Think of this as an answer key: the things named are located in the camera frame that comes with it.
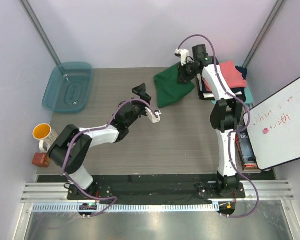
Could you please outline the red brown block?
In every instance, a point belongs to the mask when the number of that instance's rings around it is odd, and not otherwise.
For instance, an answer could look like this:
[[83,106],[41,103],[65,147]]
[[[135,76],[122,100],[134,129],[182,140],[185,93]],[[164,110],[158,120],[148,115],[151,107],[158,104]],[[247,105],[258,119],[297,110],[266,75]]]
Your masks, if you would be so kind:
[[39,168],[47,168],[50,165],[50,158],[46,153],[36,153],[32,159],[32,164]]

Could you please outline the white whiteboard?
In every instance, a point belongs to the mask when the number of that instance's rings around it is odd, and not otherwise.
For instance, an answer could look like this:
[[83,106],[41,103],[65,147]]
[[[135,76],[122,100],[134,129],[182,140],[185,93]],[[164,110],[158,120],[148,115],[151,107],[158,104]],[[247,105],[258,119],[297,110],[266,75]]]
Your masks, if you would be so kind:
[[243,122],[259,169],[300,159],[300,77],[245,113]]

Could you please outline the aluminium extrusion rail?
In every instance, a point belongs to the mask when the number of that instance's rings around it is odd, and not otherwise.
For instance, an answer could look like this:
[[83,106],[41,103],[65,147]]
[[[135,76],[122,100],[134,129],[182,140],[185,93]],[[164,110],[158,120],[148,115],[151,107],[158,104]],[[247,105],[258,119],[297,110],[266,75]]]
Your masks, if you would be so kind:
[[[293,200],[290,185],[285,180],[242,181],[235,193],[222,196],[215,182],[101,182],[96,198],[117,197],[118,205],[197,205],[212,201],[272,201]],[[21,202],[91,202],[70,183],[28,183]]]

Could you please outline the folded navy t shirt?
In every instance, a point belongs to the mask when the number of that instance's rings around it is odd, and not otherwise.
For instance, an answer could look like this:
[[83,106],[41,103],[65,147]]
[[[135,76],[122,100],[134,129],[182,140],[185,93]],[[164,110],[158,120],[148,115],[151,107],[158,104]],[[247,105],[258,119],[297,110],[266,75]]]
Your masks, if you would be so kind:
[[247,88],[248,69],[240,66],[235,66],[235,69],[230,74],[229,87],[233,88]]

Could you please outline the aluminium corner post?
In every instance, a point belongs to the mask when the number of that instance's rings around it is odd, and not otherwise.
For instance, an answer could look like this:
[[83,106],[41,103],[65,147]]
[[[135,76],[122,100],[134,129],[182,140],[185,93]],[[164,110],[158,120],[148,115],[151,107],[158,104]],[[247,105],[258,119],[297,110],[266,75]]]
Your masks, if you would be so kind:
[[43,45],[45,46],[46,50],[48,51],[49,55],[51,56],[53,62],[58,66],[62,62],[60,58],[57,55],[57,52],[55,51],[51,41],[48,38],[48,35],[46,34],[43,26],[41,25],[41,22],[39,18],[37,17],[34,9],[32,8],[30,2],[28,0],[19,0],[21,6],[23,7],[26,15],[28,16],[30,22],[32,23],[33,27],[35,28],[38,36],[40,37],[41,41],[43,42]]
[[243,68],[248,68],[250,63],[252,62],[254,56],[256,55],[258,49],[262,45],[263,41],[265,40],[267,34],[272,28],[272,25],[276,21],[277,17],[279,16],[280,12],[284,8],[287,0],[276,0],[269,15],[267,16],[264,24],[262,25],[261,30],[259,31],[252,47],[250,48],[243,64]]

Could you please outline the white floral mug orange inside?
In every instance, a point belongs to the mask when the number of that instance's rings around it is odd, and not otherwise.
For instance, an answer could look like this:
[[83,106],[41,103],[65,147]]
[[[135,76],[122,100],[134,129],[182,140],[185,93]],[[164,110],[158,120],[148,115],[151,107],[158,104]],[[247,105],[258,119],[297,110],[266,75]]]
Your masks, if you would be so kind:
[[39,141],[39,150],[47,153],[59,134],[48,123],[41,123],[33,129],[32,136]]

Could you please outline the teal translucent plastic bin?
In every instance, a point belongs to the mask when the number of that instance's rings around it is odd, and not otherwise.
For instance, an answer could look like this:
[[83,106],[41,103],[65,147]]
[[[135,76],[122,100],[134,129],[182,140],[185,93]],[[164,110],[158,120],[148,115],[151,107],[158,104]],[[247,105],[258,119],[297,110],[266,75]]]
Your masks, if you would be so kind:
[[86,62],[65,62],[52,71],[42,106],[61,114],[84,110],[91,91],[94,69]]

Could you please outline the left aluminium corner post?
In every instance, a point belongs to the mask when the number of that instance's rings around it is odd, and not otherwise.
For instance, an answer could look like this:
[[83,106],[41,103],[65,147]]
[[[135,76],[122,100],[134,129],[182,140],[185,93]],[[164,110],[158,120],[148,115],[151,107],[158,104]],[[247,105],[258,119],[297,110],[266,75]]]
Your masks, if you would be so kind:
[[62,62],[60,58],[57,55],[57,52],[55,51],[51,41],[48,38],[48,35],[46,34],[43,26],[41,25],[41,22],[39,18],[37,17],[34,9],[32,8],[30,2],[28,0],[19,0],[21,6],[23,7],[26,15],[28,16],[30,22],[32,23],[33,27],[35,28],[38,36],[40,37],[41,41],[43,42],[43,45],[45,46],[46,50],[48,51],[49,55],[51,56],[53,62],[58,66]]

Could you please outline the folded coral t shirt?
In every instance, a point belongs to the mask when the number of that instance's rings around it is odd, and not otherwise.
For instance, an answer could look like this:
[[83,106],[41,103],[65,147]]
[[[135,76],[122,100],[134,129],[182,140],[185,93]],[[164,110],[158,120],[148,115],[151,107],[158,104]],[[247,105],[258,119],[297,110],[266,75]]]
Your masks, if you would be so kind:
[[[243,77],[243,74],[236,68],[234,61],[229,60],[226,62],[221,62],[216,65],[217,72],[219,77],[221,78],[221,75],[223,76],[225,82],[227,83],[228,87],[232,89],[239,89],[239,88],[247,88],[248,84],[246,79]],[[214,83],[220,84],[219,78],[217,76],[216,80],[213,81]],[[207,78],[201,77],[205,88],[207,91],[212,92],[212,85],[208,81]]]

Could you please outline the green t shirt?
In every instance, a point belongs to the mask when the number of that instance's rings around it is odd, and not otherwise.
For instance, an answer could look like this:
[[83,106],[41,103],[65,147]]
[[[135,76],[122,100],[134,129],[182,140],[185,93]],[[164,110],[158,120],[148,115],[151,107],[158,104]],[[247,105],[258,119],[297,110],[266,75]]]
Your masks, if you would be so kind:
[[157,92],[157,105],[160,109],[179,102],[195,88],[191,81],[185,84],[178,83],[178,65],[176,63],[153,77]]

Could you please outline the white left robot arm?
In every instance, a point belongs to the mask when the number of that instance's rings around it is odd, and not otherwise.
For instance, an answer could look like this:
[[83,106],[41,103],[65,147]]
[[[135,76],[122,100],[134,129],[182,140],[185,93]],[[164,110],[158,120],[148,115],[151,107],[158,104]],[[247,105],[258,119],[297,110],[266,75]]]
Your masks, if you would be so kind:
[[139,98],[121,102],[107,124],[91,128],[69,124],[48,148],[47,156],[62,168],[62,174],[87,200],[97,193],[97,183],[84,167],[89,149],[122,141],[129,134],[129,128],[142,116],[155,121],[160,118],[151,108],[145,83],[134,87],[132,93]]

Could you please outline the pink whiteboard magnet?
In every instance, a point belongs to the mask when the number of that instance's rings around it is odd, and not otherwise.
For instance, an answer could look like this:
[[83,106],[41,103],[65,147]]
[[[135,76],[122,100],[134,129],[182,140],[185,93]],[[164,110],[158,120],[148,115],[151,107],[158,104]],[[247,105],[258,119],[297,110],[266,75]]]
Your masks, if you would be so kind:
[[266,135],[266,134],[268,134],[269,133],[269,129],[268,128],[265,128],[264,130],[263,130],[263,133]]

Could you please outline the dark blue book box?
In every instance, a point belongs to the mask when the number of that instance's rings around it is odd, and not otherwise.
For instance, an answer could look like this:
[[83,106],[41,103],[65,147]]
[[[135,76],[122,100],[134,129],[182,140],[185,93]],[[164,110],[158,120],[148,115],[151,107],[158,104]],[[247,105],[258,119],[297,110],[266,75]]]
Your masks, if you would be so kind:
[[236,134],[235,143],[240,159],[244,164],[248,165],[257,163],[247,130],[238,132]]

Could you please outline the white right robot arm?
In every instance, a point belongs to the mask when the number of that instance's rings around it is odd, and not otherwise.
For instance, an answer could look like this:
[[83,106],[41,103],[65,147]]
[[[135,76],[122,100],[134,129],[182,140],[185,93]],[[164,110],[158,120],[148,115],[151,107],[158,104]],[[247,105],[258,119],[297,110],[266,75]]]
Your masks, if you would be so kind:
[[219,147],[219,166],[215,192],[221,198],[244,198],[236,165],[236,130],[243,110],[242,101],[228,86],[220,66],[214,56],[209,56],[204,44],[192,48],[193,57],[186,49],[177,48],[175,55],[180,58],[178,84],[185,84],[194,78],[205,79],[213,94],[215,105],[210,115],[210,123],[215,129]]

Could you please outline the right aluminium corner post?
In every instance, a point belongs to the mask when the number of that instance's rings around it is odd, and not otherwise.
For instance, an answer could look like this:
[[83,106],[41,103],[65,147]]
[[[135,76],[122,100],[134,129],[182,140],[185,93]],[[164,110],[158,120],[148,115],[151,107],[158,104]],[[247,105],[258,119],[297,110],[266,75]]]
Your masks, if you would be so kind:
[[287,0],[276,0],[269,15],[267,16],[264,24],[262,25],[261,30],[259,31],[252,47],[250,48],[243,64],[243,68],[248,68],[250,63],[252,62],[254,56],[256,55],[258,49],[262,45],[263,41],[265,40],[267,34],[272,28],[272,25],[276,21],[277,17],[279,16],[280,12],[284,8]]

